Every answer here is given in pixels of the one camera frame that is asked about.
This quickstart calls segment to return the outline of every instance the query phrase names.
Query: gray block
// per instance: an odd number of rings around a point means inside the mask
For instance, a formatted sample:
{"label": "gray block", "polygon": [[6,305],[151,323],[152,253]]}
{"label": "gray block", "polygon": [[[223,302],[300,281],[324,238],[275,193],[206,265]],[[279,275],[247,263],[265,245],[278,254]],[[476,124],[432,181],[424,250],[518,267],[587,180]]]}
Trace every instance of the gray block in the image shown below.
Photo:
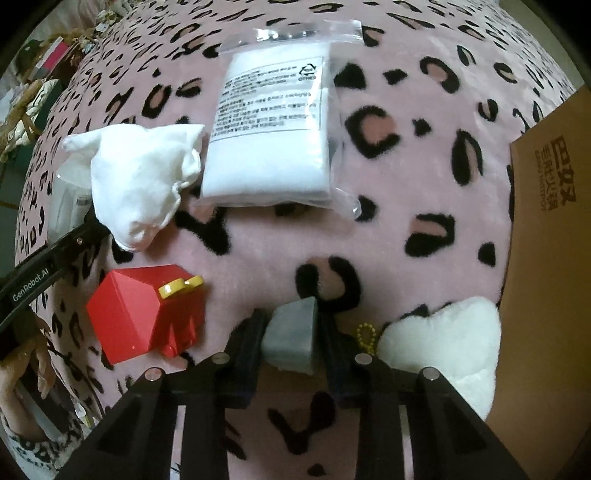
{"label": "gray block", "polygon": [[263,358],[279,370],[313,375],[317,313],[314,297],[277,308],[262,339]]}

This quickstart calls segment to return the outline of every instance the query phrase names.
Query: metal screw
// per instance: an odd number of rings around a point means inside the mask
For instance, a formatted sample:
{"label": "metal screw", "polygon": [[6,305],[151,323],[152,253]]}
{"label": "metal screw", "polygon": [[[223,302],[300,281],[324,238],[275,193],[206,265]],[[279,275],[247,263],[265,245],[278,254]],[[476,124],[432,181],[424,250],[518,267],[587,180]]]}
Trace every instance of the metal screw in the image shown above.
{"label": "metal screw", "polygon": [[230,361],[230,355],[226,352],[214,353],[212,355],[212,362],[216,365],[224,365]]}
{"label": "metal screw", "polygon": [[440,376],[439,370],[434,367],[427,367],[423,369],[423,376],[430,381],[437,380]]}
{"label": "metal screw", "polygon": [[355,355],[355,363],[358,365],[369,365],[372,362],[373,358],[368,353],[358,353]]}
{"label": "metal screw", "polygon": [[160,377],[162,377],[162,370],[156,367],[148,368],[144,373],[144,377],[146,380],[150,380],[151,382],[155,382]]}

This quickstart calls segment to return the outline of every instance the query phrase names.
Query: brown box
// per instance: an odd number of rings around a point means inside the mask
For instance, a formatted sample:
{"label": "brown box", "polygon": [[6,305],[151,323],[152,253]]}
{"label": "brown box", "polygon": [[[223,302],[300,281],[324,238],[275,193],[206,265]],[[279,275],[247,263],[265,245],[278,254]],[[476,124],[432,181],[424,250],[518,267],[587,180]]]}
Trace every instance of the brown box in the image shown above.
{"label": "brown box", "polygon": [[516,140],[511,156],[515,216],[488,424],[532,479],[551,479],[591,424],[589,88]]}

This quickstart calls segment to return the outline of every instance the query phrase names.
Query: pink leopard print blanket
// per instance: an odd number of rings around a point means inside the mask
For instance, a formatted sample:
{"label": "pink leopard print blanket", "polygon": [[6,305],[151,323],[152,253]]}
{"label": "pink leopard print blanket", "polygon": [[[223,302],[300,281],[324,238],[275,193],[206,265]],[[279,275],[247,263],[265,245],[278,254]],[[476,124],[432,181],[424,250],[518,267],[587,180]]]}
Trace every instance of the pink leopard print blanket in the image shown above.
{"label": "pink leopard print blanket", "polygon": [[[255,307],[314,295],[351,331],[474,295],[499,300],[512,221],[509,144],[571,95],[571,84],[492,0],[321,1],[144,2],[83,61],[51,111],[21,201],[17,261],[46,241],[66,135],[121,122],[210,129],[228,65],[217,49],[228,35],[320,18],[363,24],[365,45],[350,49],[335,77],[357,222],[295,205],[203,208],[186,192],[147,251],[129,254],[108,239],[35,302],[60,375],[97,415],[147,368],[174,371],[223,349]],[[212,286],[203,341],[172,364],[146,355],[110,365],[88,298],[113,268],[171,263]],[[352,480],[358,418],[337,411],[323,388],[265,370],[253,406],[228,414],[231,478]]]}

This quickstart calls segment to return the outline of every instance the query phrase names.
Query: red plastic toy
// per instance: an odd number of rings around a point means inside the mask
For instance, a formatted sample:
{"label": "red plastic toy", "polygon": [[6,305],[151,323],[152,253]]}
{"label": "red plastic toy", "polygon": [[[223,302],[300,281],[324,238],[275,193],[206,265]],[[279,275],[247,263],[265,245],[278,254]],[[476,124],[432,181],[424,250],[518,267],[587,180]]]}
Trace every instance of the red plastic toy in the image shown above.
{"label": "red plastic toy", "polygon": [[173,358],[192,346],[205,316],[202,284],[178,265],[109,272],[86,305],[109,362],[155,349]]}

